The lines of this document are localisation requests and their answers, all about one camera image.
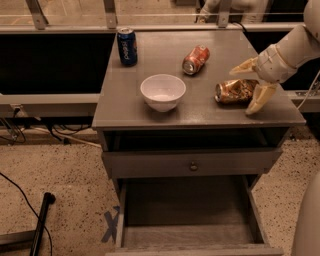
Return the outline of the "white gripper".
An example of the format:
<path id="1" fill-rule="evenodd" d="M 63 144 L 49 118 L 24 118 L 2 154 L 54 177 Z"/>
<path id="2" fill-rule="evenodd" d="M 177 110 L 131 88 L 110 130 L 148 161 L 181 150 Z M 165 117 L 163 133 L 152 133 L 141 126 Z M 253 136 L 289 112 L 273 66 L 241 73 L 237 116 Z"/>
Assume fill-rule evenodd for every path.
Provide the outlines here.
<path id="1" fill-rule="evenodd" d="M 285 61 L 276 44 L 271 44 L 257 57 L 249 58 L 232 68 L 229 74 L 237 75 L 253 72 L 256 72 L 262 80 L 269 83 L 258 84 L 255 87 L 252 100 L 245 111 L 247 115 L 259 112 L 276 92 L 277 85 L 275 83 L 287 81 L 297 72 L 297 69 Z"/>

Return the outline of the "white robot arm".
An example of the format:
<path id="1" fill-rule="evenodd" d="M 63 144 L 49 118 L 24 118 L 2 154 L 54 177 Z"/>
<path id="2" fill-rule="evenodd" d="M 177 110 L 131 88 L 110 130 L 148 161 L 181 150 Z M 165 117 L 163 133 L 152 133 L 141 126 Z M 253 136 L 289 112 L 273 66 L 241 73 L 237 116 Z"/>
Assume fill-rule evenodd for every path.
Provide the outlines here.
<path id="1" fill-rule="evenodd" d="M 255 72 L 263 80 L 254 89 L 247 115 L 257 113 L 270 100 L 277 83 L 287 81 L 299 67 L 320 57 L 320 0 L 308 0 L 303 17 L 303 25 L 230 71 L 231 74 Z M 291 255 L 320 256 L 320 172 L 314 175 L 304 193 Z"/>

